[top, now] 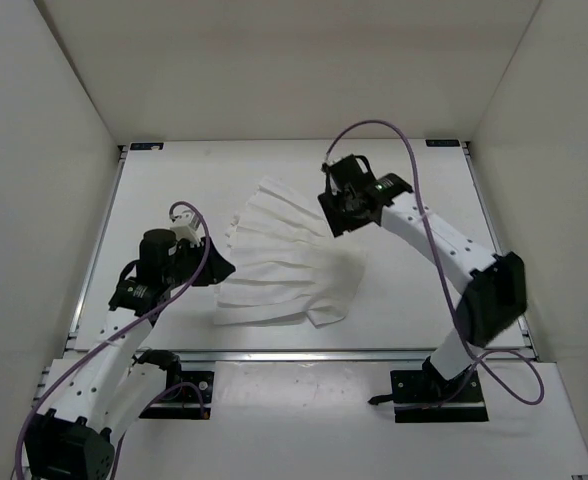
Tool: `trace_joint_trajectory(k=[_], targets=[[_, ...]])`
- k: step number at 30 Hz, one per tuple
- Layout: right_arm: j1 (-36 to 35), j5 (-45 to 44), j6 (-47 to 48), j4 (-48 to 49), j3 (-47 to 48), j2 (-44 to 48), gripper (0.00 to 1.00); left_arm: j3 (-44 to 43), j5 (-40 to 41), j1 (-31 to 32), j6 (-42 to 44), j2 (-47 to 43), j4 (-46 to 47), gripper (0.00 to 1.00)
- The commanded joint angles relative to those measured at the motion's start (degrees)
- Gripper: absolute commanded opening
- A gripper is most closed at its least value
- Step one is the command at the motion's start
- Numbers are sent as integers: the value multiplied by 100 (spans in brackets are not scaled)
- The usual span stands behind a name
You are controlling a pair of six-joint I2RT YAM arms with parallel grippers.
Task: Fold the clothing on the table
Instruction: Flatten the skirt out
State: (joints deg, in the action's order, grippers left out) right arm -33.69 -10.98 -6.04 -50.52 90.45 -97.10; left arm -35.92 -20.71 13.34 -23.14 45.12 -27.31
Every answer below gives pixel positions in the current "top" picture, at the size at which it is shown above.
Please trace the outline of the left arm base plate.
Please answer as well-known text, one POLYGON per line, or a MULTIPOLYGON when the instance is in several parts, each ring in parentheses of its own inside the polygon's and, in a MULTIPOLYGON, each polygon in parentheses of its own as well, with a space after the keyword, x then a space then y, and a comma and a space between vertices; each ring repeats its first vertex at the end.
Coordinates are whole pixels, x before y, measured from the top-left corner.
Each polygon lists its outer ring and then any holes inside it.
POLYGON ((140 419, 209 420, 214 392, 213 370, 184 370, 176 387, 144 410, 140 419))

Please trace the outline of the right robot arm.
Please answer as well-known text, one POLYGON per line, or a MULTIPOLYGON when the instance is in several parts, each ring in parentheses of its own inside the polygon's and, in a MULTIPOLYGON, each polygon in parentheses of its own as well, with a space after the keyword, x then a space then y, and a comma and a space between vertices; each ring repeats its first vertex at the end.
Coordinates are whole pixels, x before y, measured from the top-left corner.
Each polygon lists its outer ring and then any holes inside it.
POLYGON ((426 204, 418 181, 394 173, 376 177, 369 160, 348 155, 325 161, 318 201, 334 236, 375 224, 431 262, 443 288, 453 329, 423 363, 422 387, 444 401, 491 343, 527 308, 525 265, 462 234, 426 204))

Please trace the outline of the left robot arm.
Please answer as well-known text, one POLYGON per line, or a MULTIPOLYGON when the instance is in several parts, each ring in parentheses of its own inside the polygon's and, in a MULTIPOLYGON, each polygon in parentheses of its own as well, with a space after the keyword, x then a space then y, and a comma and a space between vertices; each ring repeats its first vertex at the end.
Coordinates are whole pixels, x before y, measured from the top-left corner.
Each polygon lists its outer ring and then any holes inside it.
POLYGON ((161 313, 190 287, 216 285, 235 268, 208 236, 178 229, 144 233, 121 271, 95 346, 55 380, 28 415, 16 472, 38 479, 113 478, 124 434, 151 405, 190 389, 178 357, 140 352, 161 313))

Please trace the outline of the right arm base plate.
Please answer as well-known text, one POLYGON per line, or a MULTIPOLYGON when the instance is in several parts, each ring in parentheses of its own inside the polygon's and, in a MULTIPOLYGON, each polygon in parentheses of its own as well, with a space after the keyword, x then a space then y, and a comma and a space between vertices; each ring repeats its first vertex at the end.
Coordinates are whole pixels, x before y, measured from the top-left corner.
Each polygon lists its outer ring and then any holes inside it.
POLYGON ((483 390, 474 372, 440 389, 421 370, 392 370, 391 392, 373 396, 372 406, 390 402, 396 423, 483 423, 489 421, 483 390))

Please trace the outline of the white pleated skirt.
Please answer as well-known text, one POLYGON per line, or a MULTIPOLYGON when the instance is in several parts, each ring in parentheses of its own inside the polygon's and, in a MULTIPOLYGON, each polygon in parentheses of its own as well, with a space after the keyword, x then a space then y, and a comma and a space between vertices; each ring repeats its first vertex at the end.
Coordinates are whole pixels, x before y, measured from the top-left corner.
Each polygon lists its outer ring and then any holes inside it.
POLYGON ((264 177, 226 231, 236 271, 217 290, 214 323, 343 320, 363 279, 366 253, 332 236, 301 193, 264 177))

